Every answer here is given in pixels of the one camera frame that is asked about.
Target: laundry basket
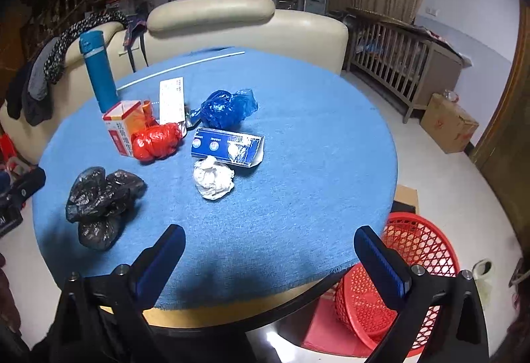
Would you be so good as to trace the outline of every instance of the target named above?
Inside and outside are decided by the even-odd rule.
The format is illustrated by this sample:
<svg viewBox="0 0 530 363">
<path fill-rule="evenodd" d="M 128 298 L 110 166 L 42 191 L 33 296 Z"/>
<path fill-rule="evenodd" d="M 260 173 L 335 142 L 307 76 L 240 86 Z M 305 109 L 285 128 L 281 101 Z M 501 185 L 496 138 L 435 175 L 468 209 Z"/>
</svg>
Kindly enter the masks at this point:
<svg viewBox="0 0 530 363">
<path fill-rule="evenodd" d="M 407 264 L 420 264 L 433 275 L 456 276 L 460 271 L 455 251 L 445 235 L 421 216 L 404 212 L 390 214 L 381 240 L 395 249 Z M 340 320 L 372 350 L 397 315 L 385 306 L 361 263 L 353 266 L 340 281 L 335 309 Z M 422 352 L 438 309 L 438 306 L 431 307 L 427 312 L 408 357 Z"/>
</svg>

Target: blue plastic bag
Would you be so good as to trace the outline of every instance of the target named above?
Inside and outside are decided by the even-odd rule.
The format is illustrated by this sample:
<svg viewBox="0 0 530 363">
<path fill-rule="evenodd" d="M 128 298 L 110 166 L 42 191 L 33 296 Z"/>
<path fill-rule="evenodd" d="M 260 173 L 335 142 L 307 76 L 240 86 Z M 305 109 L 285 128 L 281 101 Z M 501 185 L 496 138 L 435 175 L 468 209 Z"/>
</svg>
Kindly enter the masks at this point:
<svg viewBox="0 0 530 363">
<path fill-rule="evenodd" d="M 226 130 L 256 110 L 258 102 L 251 89 L 241 89 L 234 94 L 220 89 L 212 92 L 200 109 L 190 111 L 190 117 L 199 116 L 206 127 Z"/>
</svg>

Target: blue bottle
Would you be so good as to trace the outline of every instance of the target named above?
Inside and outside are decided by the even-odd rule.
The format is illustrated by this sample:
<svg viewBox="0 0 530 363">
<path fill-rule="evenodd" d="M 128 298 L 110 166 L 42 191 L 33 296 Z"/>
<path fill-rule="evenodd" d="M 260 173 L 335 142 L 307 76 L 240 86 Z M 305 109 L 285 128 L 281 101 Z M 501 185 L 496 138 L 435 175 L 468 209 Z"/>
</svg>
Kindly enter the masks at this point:
<svg viewBox="0 0 530 363">
<path fill-rule="evenodd" d="M 118 101 L 116 84 L 112 78 L 109 57 L 102 31 L 87 31 L 79 37 L 79 50 L 85 59 L 86 69 L 96 95 L 101 113 L 110 110 Z"/>
</svg>

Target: door frame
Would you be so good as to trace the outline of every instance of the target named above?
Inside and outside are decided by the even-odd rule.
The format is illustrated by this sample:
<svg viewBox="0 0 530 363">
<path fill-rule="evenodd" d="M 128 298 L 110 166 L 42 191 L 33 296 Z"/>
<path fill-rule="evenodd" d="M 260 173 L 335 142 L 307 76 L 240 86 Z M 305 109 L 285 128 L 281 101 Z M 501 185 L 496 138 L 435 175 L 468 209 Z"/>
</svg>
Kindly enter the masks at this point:
<svg viewBox="0 0 530 363">
<path fill-rule="evenodd" d="M 530 75 L 530 7 L 520 0 L 519 34 L 510 76 L 486 130 L 469 157 L 480 170 L 494 152 L 503 130 L 510 122 L 522 88 Z"/>
</svg>

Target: cream leather sofa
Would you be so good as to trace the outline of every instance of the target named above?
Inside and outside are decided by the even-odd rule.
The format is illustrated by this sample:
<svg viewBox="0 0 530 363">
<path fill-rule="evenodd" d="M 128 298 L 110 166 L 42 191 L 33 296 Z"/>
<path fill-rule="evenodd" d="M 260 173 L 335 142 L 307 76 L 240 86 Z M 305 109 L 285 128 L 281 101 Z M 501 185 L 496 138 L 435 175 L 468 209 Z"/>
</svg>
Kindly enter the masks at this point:
<svg viewBox="0 0 530 363">
<path fill-rule="evenodd" d="M 110 22 L 95 29 L 103 31 L 115 81 L 131 74 L 122 26 Z M 339 74 L 348 30 L 328 17 L 275 10 L 271 0 L 178 0 L 151 12 L 144 41 L 149 64 L 206 47 L 243 46 L 310 62 Z M 144 68 L 147 63 L 139 39 L 132 52 L 136 70 Z M 39 162 L 60 122 L 94 95 L 78 40 L 66 53 L 65 68 L 59 83 L 51 89 L 54 102 L 51 120 L 31 127 L 23 114 L 14 120 L 7 115 L 5 104 L 0 109 L 4 131 L 30 162 Z"/>
</svg>

